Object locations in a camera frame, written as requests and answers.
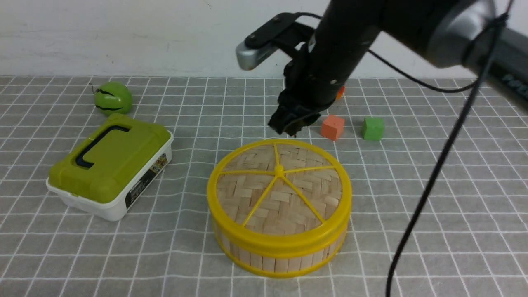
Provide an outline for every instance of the black handle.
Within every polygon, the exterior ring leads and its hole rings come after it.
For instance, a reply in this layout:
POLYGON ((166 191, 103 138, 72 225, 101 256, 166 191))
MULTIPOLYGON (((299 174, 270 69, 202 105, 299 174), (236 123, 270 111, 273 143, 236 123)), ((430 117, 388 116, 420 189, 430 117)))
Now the black handle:
POLYGON ((78 166, 84 167, 86 169, 90 169, 93 166, 93 163, 86 162, 84 160, 84 155, 86 155, 86 153, 88 153, 89 150, 91 150, 101 139, 103 139, 103 137, 105 137, 112 130, 119 130, 123 132, 130 131, 130 129, 128 128, 117 126, 117 125, 108 127, 101 134, 99 134, 99 136, 97 136, 97 138, 94 139, 87 147, 85 147, 84 150, 82 150, 82 152, 75 158, 75 163, 78 166))

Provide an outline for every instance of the green toy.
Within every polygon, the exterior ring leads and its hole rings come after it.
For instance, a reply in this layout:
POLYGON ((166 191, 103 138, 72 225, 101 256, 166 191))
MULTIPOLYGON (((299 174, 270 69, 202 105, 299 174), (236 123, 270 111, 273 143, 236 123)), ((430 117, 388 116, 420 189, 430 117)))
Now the green toy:
POLYGON ((115 81, 107 82, 100 86, 94 92, 94 95, 95 105, 104 115, 126 115, 132 109, 132 94, 121 83, 115 81))
POLYGON ((383 119, 378 117, 365 118, 361 135, 364 140, 381 140, 383 136, 383 119))

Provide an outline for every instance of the orange object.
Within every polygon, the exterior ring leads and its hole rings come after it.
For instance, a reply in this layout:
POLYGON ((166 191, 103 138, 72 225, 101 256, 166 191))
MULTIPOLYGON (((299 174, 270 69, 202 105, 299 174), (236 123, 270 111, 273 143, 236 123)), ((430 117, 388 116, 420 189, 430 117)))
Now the orange object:
POLYGON ((329 115, 321 127, 321 136, 336 141, 343 133, 345 119, 329 115))
POLYGON ((339 90, 339 92, 337 93, 337 96, 336 96, 335 100, 337 101, 337 100, 341 99, 343 94, 345 94, 345 86, 341 87, 341 90, 339 90))

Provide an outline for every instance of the product label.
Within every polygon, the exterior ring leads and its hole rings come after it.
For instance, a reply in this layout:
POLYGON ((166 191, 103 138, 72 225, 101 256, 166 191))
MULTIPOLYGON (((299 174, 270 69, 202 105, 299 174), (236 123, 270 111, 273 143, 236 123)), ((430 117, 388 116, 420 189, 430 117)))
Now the product label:
POLYGON ((167 155, 161 155, 158 160, 143 174, 143 176, 137 181, 137 183, 130 189, 125 198, 125 204, 127 209, 136 201, 136 199, 145 191, 148 185, 156 178, 161 170, 167 165, 167 155))

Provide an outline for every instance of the black bracket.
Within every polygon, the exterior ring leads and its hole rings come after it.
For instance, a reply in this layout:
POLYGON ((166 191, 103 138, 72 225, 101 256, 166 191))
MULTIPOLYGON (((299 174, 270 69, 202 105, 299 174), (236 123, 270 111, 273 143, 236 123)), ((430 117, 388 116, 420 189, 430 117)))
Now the black bracket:
POLYGON ((245 44, 252 49, 260 49, 271 43, 285 54, 295 59, 295 49, 301 42, 307 42, 315 29, 296 20, 298 13, 280 13, 246 37, 245 44))

